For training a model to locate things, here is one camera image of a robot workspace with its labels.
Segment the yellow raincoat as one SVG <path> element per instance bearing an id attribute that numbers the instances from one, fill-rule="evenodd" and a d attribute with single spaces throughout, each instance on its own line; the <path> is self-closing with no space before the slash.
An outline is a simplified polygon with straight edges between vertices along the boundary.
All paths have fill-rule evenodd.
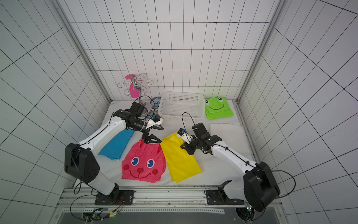
<path id="1" fill-rule="evenodd" d="M 164 153 L 167 166 L 173 182 L 181 182 L 185 179 L 202 173 L 197 160 L 181 148 L 184 141 L 176 133 L 163 139 L 161 148 Z"/>

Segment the pink rabbit raincoat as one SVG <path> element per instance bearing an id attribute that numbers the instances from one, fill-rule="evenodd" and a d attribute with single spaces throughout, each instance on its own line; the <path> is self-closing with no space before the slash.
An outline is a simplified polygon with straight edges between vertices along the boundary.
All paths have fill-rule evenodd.
<path id="1" fill-rule="evenodd" d="M 155 183 L 161 180 L 167 163 L 161 145 L 135 143 L 122 161 L 122 179 Z"/>

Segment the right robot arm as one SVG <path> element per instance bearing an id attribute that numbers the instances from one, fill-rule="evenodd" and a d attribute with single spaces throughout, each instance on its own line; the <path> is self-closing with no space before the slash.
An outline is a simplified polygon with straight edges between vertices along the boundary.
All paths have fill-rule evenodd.
<path id="1" fill-rule="evenodd" d="M 189 135 L 184 128 L 177 132 L 177 137 L 184 141 L 181 145 L 183 150 L 189 155 L 194 155 L 197 150 L 213 155 L 239 175 L 237 182 L 228 180 L 222 185 L 224 196 L 247 202 L 258 212 L 262 212 L 279 197 L 281 192 L 268 164 L 249 160 L 234 151 L 221 137 L 211 135 L 202 123 L 195 124 L 192 129 L 193 135 Z"/>

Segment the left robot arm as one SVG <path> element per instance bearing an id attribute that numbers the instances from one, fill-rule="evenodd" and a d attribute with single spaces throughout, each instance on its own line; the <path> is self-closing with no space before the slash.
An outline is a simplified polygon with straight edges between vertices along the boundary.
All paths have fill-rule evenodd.
<path id="1" fill-rule="evenodd" d="M 158 114 L 150 120 L 141 119 L 145 106 L 133 102 L 129 109 L 115 111 L 110 120 L 95 133 L 79 143 L 70 143 L 65 148 L 64 171 L 95 189 L 104 196 L 118 192 L 118 185 L 100 171 L 96 160 L 99 152 L 124 130 L 142 132 L 145 143 L 161 143 L 150 129 L 163 130 L 163 118 Z"/>

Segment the white plastic basket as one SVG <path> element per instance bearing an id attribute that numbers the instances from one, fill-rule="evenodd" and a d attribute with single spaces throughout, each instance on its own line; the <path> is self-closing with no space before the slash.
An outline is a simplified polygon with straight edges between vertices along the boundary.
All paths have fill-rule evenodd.
<path id="1" fill-rule="evenodd" d="M 205 99 L 201 94 L 165 92 L 161 96 L 158 114 L 165 120 L 181 121 L 182 113 L 191 115 L 195 123 L 205 116 Z"/>

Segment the blue folded raincoat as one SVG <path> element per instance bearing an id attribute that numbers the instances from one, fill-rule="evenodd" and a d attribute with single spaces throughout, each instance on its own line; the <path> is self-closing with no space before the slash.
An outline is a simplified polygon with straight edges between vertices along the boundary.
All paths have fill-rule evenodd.
<path id="1" fill-rule="evenodd" d="M 124 150 L 134 134 L 133 130 L 127 130 L 118 133 L 111 139 L 99 152 L 99 155 L 106 156 L 111 160 L 119 160 Z"/>

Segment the green frog raincoat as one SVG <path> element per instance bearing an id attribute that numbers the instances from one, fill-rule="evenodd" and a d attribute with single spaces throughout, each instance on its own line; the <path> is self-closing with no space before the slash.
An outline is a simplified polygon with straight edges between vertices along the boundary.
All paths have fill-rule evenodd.
<path id="1" fill-rule="evenodd" d="M 205 112 L 208 119 L 221 119 L 234 116 L 233 111 L 224 97 L 205 99 Z"/>

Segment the blue patterned bowl front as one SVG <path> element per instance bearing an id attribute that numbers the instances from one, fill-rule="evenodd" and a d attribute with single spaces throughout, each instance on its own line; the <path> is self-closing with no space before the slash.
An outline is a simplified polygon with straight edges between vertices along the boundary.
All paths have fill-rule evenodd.
<path id="1" fill-rule="evenodd" d="M 151 109 L 148 112 L 148 116 L 146 117 L 146 120 L 147 121 L 149 121 L 149 120 L 154 120 L 154 121 L 160 120 L 160 116 L 158 114 L 158 109 Z"/>

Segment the blue patterned bowl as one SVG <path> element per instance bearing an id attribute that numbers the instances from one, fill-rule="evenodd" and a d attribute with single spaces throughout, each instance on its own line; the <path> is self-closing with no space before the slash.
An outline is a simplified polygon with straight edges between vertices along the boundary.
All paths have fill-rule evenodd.
<path id="1" fill-rule="evenodd" d="M 152 109 L 158 109 L 160 105 L 161 97 L 154 97 L 150 100 Z"/>
<path id="2" fill-rule="evenodd" d="M 151 109 L 148 112 L 148 116 L 146 117 L 146 120 L 147 121 L 149 121 L 149 120 L 154 120 L 154 121 L 160 120 L 160 116 L 158 114 L 158 109 Z"/>

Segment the blue patterned bowl rear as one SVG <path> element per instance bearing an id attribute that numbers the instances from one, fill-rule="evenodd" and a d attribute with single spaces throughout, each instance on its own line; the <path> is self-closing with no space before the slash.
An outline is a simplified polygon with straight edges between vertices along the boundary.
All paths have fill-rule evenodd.
<path id="1" fill-rule="evenodd" d="M 158 109 L 160 105 L 161 97 L 154 97 L 150 100 L 152 109 Z"/>

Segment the pink cup on stand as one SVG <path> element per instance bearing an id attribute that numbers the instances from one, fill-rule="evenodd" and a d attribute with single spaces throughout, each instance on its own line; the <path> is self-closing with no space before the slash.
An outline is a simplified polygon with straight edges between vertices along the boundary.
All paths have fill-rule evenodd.
<path id="1" fill-rule="evenodd" d="M 137 82 L 137 76 L 134 74 L 130 74 L 130 75 L 127 75 L 125 77 L 125 79 L 129 80 L 131 82 L 129 90 L 128 90 L 128 95 L 133 99 L 138 98 L 140 96 L 140 93 L 138 90 L 139 84 Z"/>

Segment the silver cup holder stand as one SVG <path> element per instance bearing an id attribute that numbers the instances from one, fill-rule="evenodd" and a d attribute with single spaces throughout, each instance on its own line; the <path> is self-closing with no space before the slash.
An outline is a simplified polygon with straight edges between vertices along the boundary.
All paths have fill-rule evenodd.
<path id="1" fill-rule="evenodd" d="M 145 110 L 142 112 L 142 116 L 144 116 L 144 115 L 148 114 L 148 109 L 146 108 L 146 103 L 144 102 L 143 98 L 144 98 L 144 95 L 148 92 L 147 86 L 153 85 L 154 81 L 152 79 L 149 79 L 146 73 L 141 73 L 136 76 L 137 76 L 137 82 L 139 84 L 138 90 L 139 90 L 140 96 L 138 98 L 136 98 L 135 101 L 145 107 Z M 117 84 L 117 87 L 124 88 L 125 89 L 124 95 L 129 96 L 128 90 L 129 90 L 131 82 L 129 80 L 127 80 L 127 81 L 128 81 L 128 83 L 126 83 L 125 81 L 119 82 Z"/>

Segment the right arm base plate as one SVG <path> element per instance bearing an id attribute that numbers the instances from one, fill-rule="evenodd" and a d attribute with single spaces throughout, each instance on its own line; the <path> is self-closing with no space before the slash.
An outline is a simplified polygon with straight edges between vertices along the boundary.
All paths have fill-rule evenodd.
<path id="1" fill-rule="evenodd" d="M 208 205 L 244 205 L 243 200 L 230 199 L 222 190 L 211 190 L 206 188 L 204 190 Z"/>

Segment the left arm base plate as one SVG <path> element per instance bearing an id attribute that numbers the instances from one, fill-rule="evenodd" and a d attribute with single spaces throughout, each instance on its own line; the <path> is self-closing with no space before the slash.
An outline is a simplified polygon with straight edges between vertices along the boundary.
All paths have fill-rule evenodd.
<path id="1" fill-rule="evenodd" d="M 115 205 L 132 205 L 134 199 L 134 190 L 118 190 L 109 195 L 98 193 L 95 200 L 95 205 L 115 206 Z"/>

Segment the aluminium mounting rail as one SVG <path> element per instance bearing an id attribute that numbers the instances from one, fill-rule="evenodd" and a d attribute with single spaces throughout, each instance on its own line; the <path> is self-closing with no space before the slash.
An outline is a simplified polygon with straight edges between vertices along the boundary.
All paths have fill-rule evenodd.
<path id="1" fill-rule="evenodd" d="M 247 202 L 244 205 L 208 205 L 204 190 L 222 190 L 216 186 L 152 186 L 152 187 L 121 187 L 119 190 L 134 190 L 132 205 L 103 206 L 95 205 L 96 193 L 90 187 L 83 187 L 78 194 L 72 189 L 65 189 L 57 204 L 60 212 L 109 213 L 118 212 L 212 212 L 223 213 L 225 207 L 244 208 L 256 211 Z"/>

